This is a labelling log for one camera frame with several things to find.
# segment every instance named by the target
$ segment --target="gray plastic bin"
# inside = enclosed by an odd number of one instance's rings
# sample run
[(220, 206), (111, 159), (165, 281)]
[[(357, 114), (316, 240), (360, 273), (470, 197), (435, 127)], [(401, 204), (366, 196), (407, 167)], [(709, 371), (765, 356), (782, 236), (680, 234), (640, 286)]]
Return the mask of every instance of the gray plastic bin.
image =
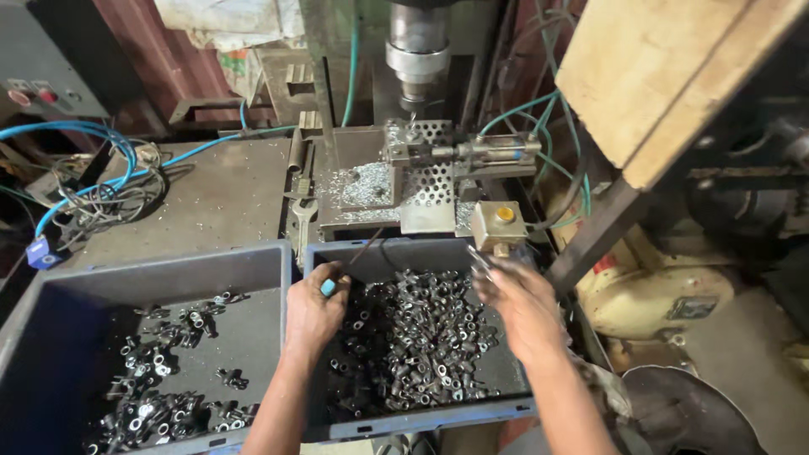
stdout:
[[(365, 244), (365, 241), (340, 241), (309, 245), (304, 264), (304, 273), (309, 274), (323, 262), (343, 261), (351, 257)], [(436, 239), (410, 240), (389, 239), (374, 243), (345, 272), (364, 283), (374, 283), (394, 278), (397, 270), (469, 270), (471, 258), (466, 252), (466, 240)], [(477, 300), (474, 291), (467, 294), (467, 300)], [(489, 323), (497, 325), (502, 334), (499, 315), (487, 309), (484, 315)], [(454, 406), (442, 406), (428, 410), (414, 410), (394, 415), (359, 419), (350, 422), (332, 422), (325, 408), (326, 378), (328, 375), (325, 359), (330, 349), (321, 357), (316, 368), (311, 387), (308, 427), (304, 442), (355, 440), (389, 434), (423, 432), (438, 428), (458, 427), (475, 423), (516, 419), (534, 415), (535, 405), (530, 386), (519, 361), (511, 354), (505, 338), (495, 348), (489, 350), (478, 362), (476, 378), (486, 382), (491, 389), (500, 389), (502, 395), (479, 402)]]
[[(172, 348), (180, 371), (157, 387), (206, 401), (260, 402), (281, 348), (281, 309), (291, 281), (290, 244), (269, 241), (221, 253), (155, 259), (94, 270), (40, 273), (0, 330), (0, 444), (3, 453), (83, 453), (88, 423), (114, 406), (104, 400), (124, 337), (159, 320), (131, 307), (177, 309), (231, 289), (249, 298), (214, 318), (217, 338)], [(240, 368), (242, 391), (222, 385), (217, 367)], [(199, 453), (244, 441), (249, 428), (209, 433), (137, 453)]]

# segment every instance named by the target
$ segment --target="control box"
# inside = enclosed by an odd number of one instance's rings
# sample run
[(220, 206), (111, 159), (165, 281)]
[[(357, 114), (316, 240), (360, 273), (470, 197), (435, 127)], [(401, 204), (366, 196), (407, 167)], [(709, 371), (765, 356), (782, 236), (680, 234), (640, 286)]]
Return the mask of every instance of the control box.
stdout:
[(92, 0), (0, 0), (0, 86), (33, 115), (110, 117), (145, 97)]

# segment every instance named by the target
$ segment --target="wrench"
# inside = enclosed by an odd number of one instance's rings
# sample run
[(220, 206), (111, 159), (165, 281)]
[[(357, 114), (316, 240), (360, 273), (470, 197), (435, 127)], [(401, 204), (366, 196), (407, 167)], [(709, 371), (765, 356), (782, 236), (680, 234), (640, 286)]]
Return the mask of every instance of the wrench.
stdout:
[(298, 216), (298, 267), (303, 267), (303, 255), (309, 243), (309, 222), (317, 213), (317, 199), (311, 202), (309, 207), (303, 206), (303, 199), (298, 199), (292, 204), (292, 213)]

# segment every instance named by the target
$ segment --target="wooden board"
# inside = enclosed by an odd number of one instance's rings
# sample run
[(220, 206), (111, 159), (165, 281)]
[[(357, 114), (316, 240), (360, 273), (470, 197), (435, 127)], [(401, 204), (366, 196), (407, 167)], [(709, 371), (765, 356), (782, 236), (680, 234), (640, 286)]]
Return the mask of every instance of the wooden board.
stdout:
[(590, 0), (556, 82), (607, 158), (647, 187), (806, 4)]
[(656, 183), (806, 7), (806, 0), (754, 2), (624, 168), (626, 181), (634, 188)]

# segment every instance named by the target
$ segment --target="red button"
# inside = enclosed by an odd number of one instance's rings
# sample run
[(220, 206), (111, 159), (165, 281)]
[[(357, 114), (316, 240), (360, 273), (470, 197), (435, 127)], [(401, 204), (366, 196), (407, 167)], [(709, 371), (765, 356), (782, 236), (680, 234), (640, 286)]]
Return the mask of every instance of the red button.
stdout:
[(42, 98), (42, 100), (48, 104), (56, 103), (59, 100), (59, 96), (47, 88), (40, 89), (40, 98)]
[(8, 97), (11, 98), (12, 101), (23, 106), (24, 108), (31, 106), (31, 98), (28, 97), (25, 93), (22, 93), (19, 90), (9, 90)]

